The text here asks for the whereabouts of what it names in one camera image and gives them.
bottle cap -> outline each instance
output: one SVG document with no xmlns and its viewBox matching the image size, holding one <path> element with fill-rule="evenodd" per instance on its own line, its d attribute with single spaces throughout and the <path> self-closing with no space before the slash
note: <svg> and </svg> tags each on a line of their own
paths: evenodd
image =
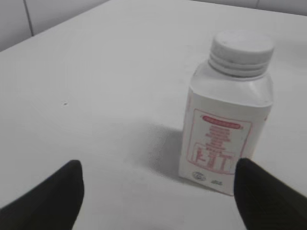
<svg viewBox="0 0 307 230">
<path fill-rule="evenodd" d="M 246 30 L 218 33 L 212 43 L 209 64 L 235 77 L 263 74 L 274 51 L 273 41 L 262 34 Z"/>
</svg>

black object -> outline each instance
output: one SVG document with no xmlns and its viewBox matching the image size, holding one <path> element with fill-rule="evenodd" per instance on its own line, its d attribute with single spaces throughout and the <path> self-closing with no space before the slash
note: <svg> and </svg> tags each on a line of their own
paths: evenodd
<svg viewBox="0 0 307 230">
<path fill-rule="evenodd" d="M 0 230 L 71 230 L 84 197 L 82 166 L 70 161 L 0 209 Z"/>
<path fill-rule="evenodd" d="M 248 230 L 307 230 L 307 199 L 249 159 L 237 163 L 234 192 Z"/>
</svg>

printed logo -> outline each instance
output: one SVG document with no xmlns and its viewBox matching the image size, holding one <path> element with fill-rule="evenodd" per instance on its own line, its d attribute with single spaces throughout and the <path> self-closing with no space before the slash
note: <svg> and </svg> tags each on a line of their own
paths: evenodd
<svg viewBox="0 0 307 230">
<path fill-rule="evenodd" d="M 221 181 L 217 181 L 217 180 L 211 181 L 211 183 L 212 184 L 223 185 L 223 183 Z"/>
<path fill-rule="evenodd" d="M 227 122 L 227 121 L 221 121 L 209 116 L 203 116 L 202 119 L 206 122 L 209 122 L 213 125 L 222 126 L 226 128 L 233 128 L 233 129 L 240 129 L 241 125 L 237 123 Z"/>
<path fill-rule="evenodd" d="M 193 177 L 198 181 L 205 181 L 206 177 L 200 172 L 193 172 Z"/>
</svg>

white tile wall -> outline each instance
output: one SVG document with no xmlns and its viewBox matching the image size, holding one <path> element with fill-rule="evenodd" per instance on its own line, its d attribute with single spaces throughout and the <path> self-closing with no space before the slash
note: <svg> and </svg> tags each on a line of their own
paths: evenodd
<svg viewBox="0 0 307 230">
<path fill-rule="evenodd" d="M 258 9 L 307 15 L 307 0 L 259 0 Z"/>
<path fill-rule="evenodd" d="M 34 34 L 55 26 L 107 0 L 26 0 Z"/>
<path fill-rule="evenodd" d="M 0 51 L 31 37 L 23 0 L 0 0 Z"/>
<path fill-rule="evenodd" d="M 256 8 L 258 0 L 197 0 L 217 4 Z"/>
</svg>

tile grout line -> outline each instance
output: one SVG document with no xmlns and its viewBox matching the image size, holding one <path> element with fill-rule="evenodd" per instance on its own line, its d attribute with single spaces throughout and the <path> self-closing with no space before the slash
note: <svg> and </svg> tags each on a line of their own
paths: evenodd
<svg viewBox="0 0 307 230">
<path fill-rule="evenodd" d="M 260 3 L 260 0 L 257 0 L 256 9 L 258 9 L 259 3 Z"/>
<path fill-rule="evenodd" d="M 33 31 L 33 26 L 32 26 L 32 22 L 31 22 L 31 18 L 30 18 L 30 13 L 29 13 L 28 5 L 27 5 L 26 0 L 23 0 L 23 2 L 24 2 L 25 13 L 27 15 L 27 19 L 28 19 L 28 23 L 29 23 L 29 28 L 30 28 L 31 36 L 34 36 L 34 31 Z"/>
</svg>

